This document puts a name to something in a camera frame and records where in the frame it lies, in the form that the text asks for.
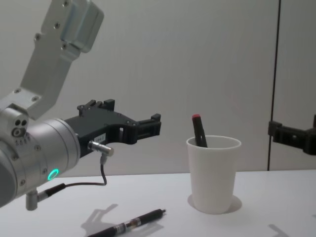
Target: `table surface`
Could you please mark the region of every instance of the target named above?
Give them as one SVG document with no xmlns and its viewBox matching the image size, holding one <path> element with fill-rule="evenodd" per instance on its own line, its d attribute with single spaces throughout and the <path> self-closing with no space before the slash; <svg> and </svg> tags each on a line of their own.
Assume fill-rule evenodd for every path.
<svg viewBox="0 0 316 237">
<path fill-rule="evenodd" d="M 39 191 L 101 180 L 56 178 Z M 189 174 L 109 176 L 106 187 L 69 187 L 33 212 L 24 196 L 16 199 L 0 209 L 0 236 L 85 237 L 165 208 L 162 219 L 123 236 L 315 237 L 315 181 L 316 170 L 238 172 L 230 213 L 207 215 L 192 207 Z"/>
</svg>

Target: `cable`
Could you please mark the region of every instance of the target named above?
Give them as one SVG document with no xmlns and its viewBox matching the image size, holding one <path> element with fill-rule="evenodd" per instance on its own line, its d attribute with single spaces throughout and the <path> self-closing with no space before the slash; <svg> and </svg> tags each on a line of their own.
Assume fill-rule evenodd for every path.
<svg viewBox="0 0 316 237">
<path fill-rule="evenodd" d="M 39 201 L 44 200 L 46 198 L 49 198 L 53 194 L 56 194 L 56 193 L 62 191 L 63 189 L 65 189 L 67 187 L 79 186 L 79 185 L 106 186 L 108 181 L 107 181 L 107 178 L 105 177 L 104 165 L 103 164 L 100 165 L 100 169 L 101 169 L 101 175 L 102 175 L 102 178 L 103 178 L 103 183 L 72 183 L 72 184 L 64 184 L 64 183 L 62 183 L 62 184 L 59 184 L 59 185 L 57 185 L 55 187 L 52 187 L 50 189 L 46 189 L 45 191 L 39 193 L 39 195 L 38 195 Z"/>
</svg>

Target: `pen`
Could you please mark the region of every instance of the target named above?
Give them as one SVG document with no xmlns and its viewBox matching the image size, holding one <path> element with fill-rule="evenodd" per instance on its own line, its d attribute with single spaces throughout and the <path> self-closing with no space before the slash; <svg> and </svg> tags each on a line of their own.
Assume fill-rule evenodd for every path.
<svg viewBox="0 0 316 237">
<path fill-rule="evenodd" d="M 121 235 L 121 234 L 124 234 L 125 232 L 133 230 L 136 227 L 139 227 L 149 222 L 152 222 L 154 220 L 160 219 L 161 217 L 163 217 L 163 214 L 165 212 L 166 210 L 158 209 L 158 210 L 149 212 L 145 215 L 136 217 L 130 221 L 107 228 L 106 230 L 100 231 L 88 237 L 113 237 L 116 235 Z"/>
<path fill-rule="evenodd" d="M 196 144 L 198 147 L 207 147 L 207 142 L 205 138 L 205 133 L 202 125 L 202 120 L 200 115 L 193 115 L 192 122 L 194 127 L 194 134 L 196 137 Z"/>
</svg>

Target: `white paper cup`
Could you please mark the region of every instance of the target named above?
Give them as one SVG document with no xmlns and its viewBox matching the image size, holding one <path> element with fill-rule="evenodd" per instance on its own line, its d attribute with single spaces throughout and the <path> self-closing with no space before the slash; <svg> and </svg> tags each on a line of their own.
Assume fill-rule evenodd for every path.
<svg viewBox="0 0 316 237">
<path fill-rule="evenodd" d="M 196 146 L 194 137 L 187 140 L 192 199 L 197 210 L 222 214 L 232 203 L 241 142 L 222 136 L 206 136 L 206 141 L 208 148 Z"/>
</svg>

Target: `gray wall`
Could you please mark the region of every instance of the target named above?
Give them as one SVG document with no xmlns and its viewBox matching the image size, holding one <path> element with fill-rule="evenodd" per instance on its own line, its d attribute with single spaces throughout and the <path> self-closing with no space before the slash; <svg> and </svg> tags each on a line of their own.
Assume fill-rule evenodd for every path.
<svg viewBox="0 0 316 237">
<path fill-rule="evenodd" d="M 316 114 L 315 9 L 314 0 L 283 0 L 281 7 L 274 120 L 301 129 Z M 272 144 L 271 170 L 315 168 L 315 157 Z"/>
<path fill-rule="evenodd" d="M 21 81 L 49 0 L 0 7 L 0 95 Z M 277 29 L 275 0 L 95 0 L 105 19 L 92 51 L 75 61 L 56 106 L 67 119 L 90 99 L 116 99 L 134 119 L 162 114 L 161 136 L 111 144 L 108 174 L 187 172 L 191 115 L 207 134 L 242 141 L 239 170 L 266 170 Z M 99 175 L 99 155 L 69 176 Z"/>
</svg>

